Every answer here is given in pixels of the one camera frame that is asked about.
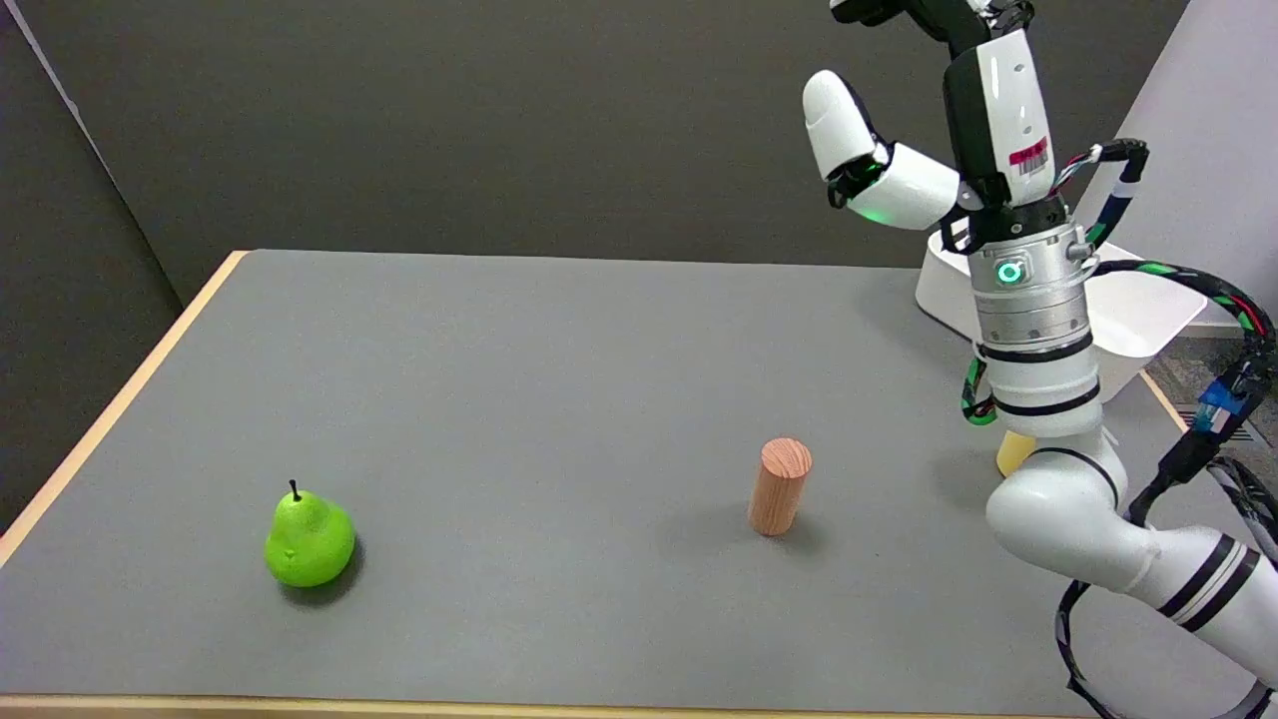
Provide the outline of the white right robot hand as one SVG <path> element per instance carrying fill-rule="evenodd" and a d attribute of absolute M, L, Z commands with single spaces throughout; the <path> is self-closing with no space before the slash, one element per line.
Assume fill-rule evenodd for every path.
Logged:
<path fill-rule="evenodd" d="M 831 70 L 803 89 L 805 128 L 828 206 L 905 231 L 939 229 L 958 255 L 1065 223 L 1028 1 L 832 1 L 843 24 L 907 15 L 950 50 L 942 100 L 953 163 L 877 132 L 866 103 Z"/>

